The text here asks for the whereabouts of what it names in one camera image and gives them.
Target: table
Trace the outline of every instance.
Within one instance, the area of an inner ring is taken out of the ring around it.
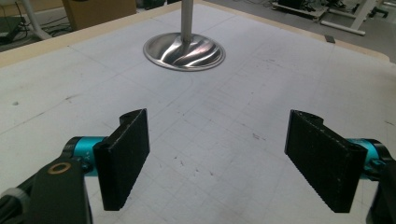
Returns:
[[[395,64],[196,1],[192,31],[219,41],[226,59],[166,70],[142,48],[179,30],[179,8],[0,53],[0,191],[71,137],[109,135],[121,114],[147,108],[151,153],[124,208],[103,211],[97,179],[86,178],[94,223],[365,223],[376,183],[360,182],[350,214],[331,212],[283,152],[289,112],[395,156]]]

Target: reflective metal surface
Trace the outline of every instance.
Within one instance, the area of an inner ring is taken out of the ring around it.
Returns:
[[[201,71],[215,67],[225,58],[224,48],[202,35],[181,41],[180,33],[157,35],[144,47],[146,57],[159,66],[178,71]]]

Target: white table surface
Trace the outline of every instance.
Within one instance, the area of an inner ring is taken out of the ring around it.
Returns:
[[[58,157],[73,136],[107,136],[148,109],[151,152],[120,212],[94,223],[365,223],[376,183],[335,214],[284,154],[291,109],[396,156],[396,66],[231,12],[195,5],[192,30],[226,49],[194,73],[150,63],[143,45],[179,30],[180,11],[0,68],[0,191]]]

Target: shiny metal object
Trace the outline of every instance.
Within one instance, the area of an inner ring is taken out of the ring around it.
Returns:
[[[216,41],[191,33],[192,0],[181,5],[181,33],[152,37],[144,46],[146,57],[159,66],[177,71],[201,71],[215,67],[225,58]]]

